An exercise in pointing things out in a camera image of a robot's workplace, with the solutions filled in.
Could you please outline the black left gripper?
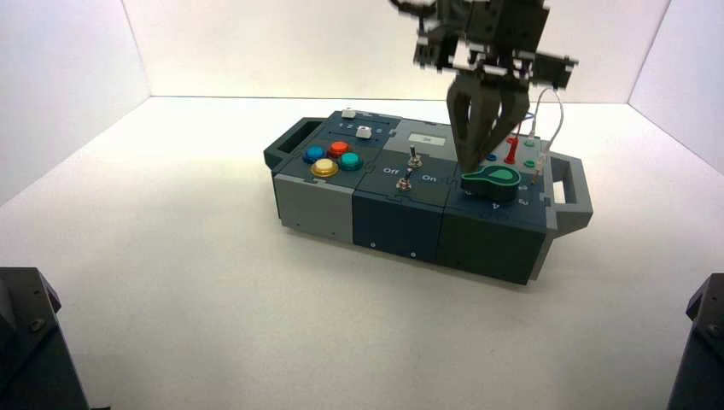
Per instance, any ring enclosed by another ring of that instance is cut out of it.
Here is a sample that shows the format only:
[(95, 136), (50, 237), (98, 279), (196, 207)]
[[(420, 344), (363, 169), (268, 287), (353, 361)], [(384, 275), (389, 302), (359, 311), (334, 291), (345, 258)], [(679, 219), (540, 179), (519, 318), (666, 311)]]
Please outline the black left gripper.
[[(462, 172), (476, 172), (481, 160), (523, 121), (531, 85), (567, 87), (578, 61), (538, 51), (544, 26), (543, 22), (420, 26), (415, 63), (455, 72), (447, 91), (447, 109)], [(498, 89), (502, 91), (497, 118)]]

